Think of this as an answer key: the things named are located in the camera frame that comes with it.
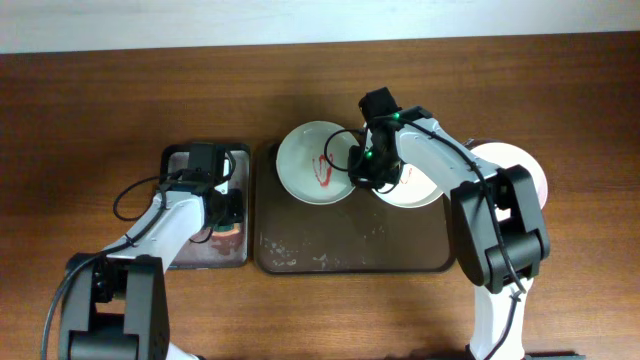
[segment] table surface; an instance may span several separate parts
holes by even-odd
[[[36,357],[66,260],[128,228],[113,198],[155,174],[167,145],[255,147],[312,120],[356,126],[357,101],[384,85],[455,138],[501,139],[545,169],[552,251],[527,301],[527,351],[637,357],[638,44],[617,33],[2,55],[0,358]],[[250,262],[166,284],[171,339],[209,359],[406,357],[461,350],[473,330],[458,265],[274,277]],[[56,342],[57,322],[52,353]]]

